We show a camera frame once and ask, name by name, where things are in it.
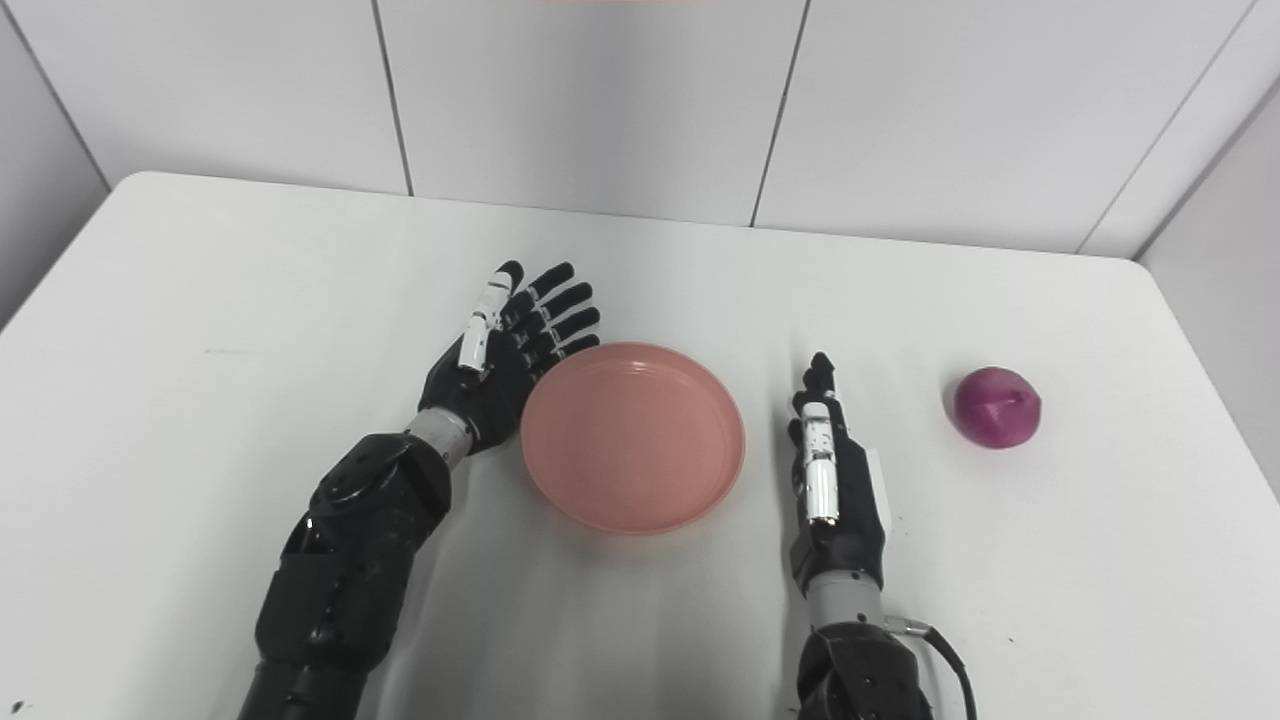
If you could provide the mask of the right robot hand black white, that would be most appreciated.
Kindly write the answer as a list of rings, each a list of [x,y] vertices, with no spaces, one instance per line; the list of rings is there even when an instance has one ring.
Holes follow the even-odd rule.
[[[883,589],[887,533],[870,455],[849,434],[835,365],[826,354],[814,354],[791,405],[787,436],[795,448],[797,512],[791,577],[804,594],[815,578],[833,571],[856,574]]]

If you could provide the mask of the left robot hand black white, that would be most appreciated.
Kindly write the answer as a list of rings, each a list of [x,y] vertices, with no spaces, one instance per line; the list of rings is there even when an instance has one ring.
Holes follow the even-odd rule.
[[[599,346],[594,290],[561,263],[526,281],[509,260],[488,279],[463,333],[425,378],[410,433],[447,460],[503,445],[538,383],[567,357]]]

